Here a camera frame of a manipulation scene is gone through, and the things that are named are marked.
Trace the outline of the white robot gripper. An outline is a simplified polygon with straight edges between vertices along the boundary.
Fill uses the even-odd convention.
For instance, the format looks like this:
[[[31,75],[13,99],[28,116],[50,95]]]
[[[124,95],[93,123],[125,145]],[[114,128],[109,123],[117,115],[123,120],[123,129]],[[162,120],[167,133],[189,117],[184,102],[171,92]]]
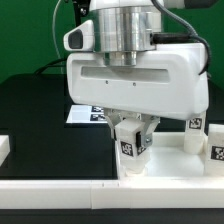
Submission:
[[[188,120],[207,110],[205,58],[200,43],[159,45],[138,53],[137,64],[131,67],[106,66],[97,53],[72,53],[67,61],[69,94],[77,104],[105,108],[114,140],[115,126],[127,117],[125,111],[142,113],[144,125],[136,133],[136,146],[148,148],[159,117]]]

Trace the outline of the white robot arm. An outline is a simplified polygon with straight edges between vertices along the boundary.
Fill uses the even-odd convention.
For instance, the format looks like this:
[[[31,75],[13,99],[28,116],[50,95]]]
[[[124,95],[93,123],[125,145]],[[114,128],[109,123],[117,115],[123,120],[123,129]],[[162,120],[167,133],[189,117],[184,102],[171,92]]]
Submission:
[[[64,36],[69,93],[100,106],[121,143],[147,148],[161,117],[190,120],[208,108],[205,39],[172,8],[219,0],[91,0],[90,20]]]

